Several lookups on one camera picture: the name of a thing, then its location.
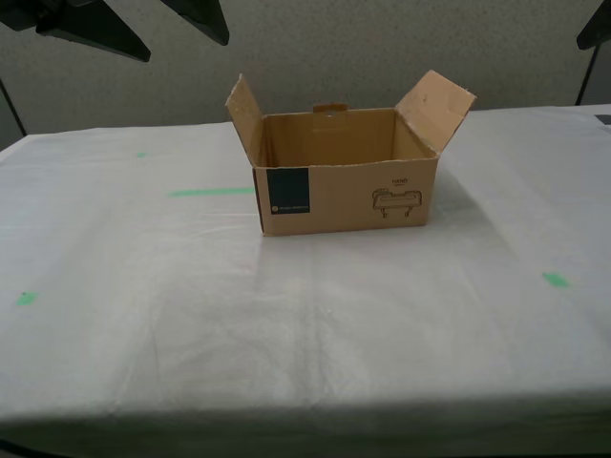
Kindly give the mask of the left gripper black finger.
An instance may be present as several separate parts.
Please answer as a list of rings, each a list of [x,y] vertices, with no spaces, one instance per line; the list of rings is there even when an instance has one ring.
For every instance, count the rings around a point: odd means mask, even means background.
[[[139,62],[151,52],[104,1],[18,1],[1,3],[1,23],[13,31],[29,29]]]
[[[221,46],[227,46],[230,32],[219,0],[162,0],[182,19]]]

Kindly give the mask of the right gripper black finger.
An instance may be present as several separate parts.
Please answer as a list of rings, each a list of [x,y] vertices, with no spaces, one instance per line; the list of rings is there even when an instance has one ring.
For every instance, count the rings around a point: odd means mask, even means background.
[[[611,0],[603,0],[577,36],[582,51],[595,48],[611,37]]]

